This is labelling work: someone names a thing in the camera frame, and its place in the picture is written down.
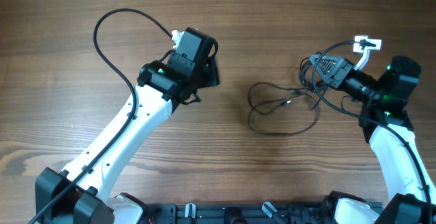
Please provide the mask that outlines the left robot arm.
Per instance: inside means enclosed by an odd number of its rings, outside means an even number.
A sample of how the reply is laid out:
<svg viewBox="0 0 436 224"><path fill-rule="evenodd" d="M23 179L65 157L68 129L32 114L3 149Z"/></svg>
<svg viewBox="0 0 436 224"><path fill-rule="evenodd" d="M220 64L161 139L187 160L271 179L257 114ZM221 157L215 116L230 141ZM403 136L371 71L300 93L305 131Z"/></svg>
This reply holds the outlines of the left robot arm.
<svg viewBox="0 0 436 224"><path fill-rule="evenodd" d="M200 101L198 90L219 84L218 43L193 28L171 33L174 47L142 67L131 95L97 138L60 172L35 181L32 223L140 223L146 206L112 189L142 143L179 105Z"/></svg>

